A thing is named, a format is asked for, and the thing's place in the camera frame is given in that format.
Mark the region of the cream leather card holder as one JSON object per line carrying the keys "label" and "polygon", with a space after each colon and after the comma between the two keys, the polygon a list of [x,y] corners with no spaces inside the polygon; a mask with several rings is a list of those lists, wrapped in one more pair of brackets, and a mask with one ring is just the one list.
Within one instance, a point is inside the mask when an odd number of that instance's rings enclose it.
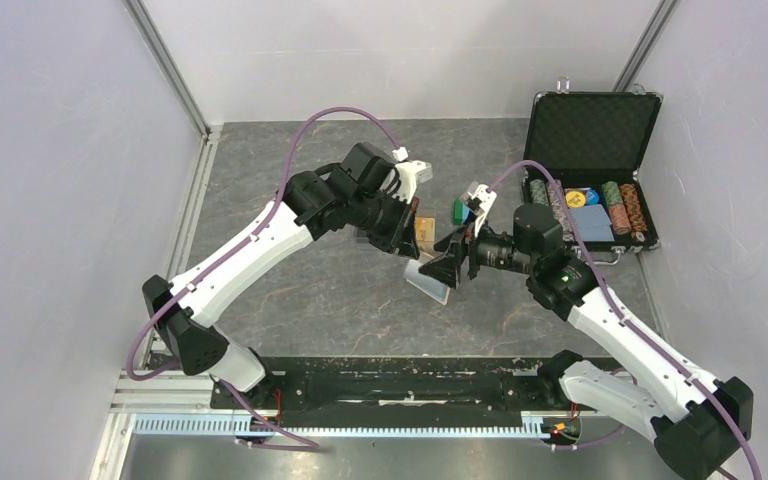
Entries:
{"label": "cream leather card holder", "polygon": [[439,304],[446,305],[451,291],[450,287],[427,275],[421,274],[419,268],[422,265],[423,263],[419,260],[409,260],[403,272],[404,279]]}

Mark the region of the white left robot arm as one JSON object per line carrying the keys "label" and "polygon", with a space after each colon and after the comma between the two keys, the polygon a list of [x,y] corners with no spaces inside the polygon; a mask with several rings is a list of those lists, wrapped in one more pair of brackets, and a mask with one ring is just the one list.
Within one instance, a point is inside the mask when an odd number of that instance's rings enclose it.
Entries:
{"label": "white left robot arm", "polygon": [[384,253],[418,258],[416,190],[431,179],[432,167],[405,154],[357,143],[340,162],[290,176],[278,199],[206,260],[171,280],[147,280],[150,327],[181,370],[230,384],[250,407],[266,405],[274,394],[267,367],[217,321],[269,270],[329,232],[353,227]]}

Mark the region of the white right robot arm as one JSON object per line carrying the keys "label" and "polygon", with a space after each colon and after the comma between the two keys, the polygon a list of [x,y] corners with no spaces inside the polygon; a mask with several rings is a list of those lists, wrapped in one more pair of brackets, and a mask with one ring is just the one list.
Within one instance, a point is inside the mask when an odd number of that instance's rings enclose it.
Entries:
{"label": "white right robot arm", "polygon": [[565,247],[549,207],[520,206],[511,234],[497,234],[473,218],[435,248],[438,256],[420,274],[455,288],[463,265],[469,277],[483,267],[522,273],[539,305],[596,341],[632,377],[606,374],[565,350],[538,370],[537,392],[545,405],[584,405],[611,417],[649,440],[683,479],[709,478],[738,451],[760,478],[749,445],[750,387],[737,377],[718,379],[640,322],[595,267]]}

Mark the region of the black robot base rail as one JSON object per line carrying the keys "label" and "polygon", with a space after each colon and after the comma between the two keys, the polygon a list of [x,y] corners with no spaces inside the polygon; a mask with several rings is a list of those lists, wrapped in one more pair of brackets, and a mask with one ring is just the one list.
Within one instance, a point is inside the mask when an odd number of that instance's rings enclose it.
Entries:
{"label": "black robot base rail", "polygon": [[280,426],[514,427],[523,411],[567,415],[538,374],[544,357],[266,357],[243,394]]}

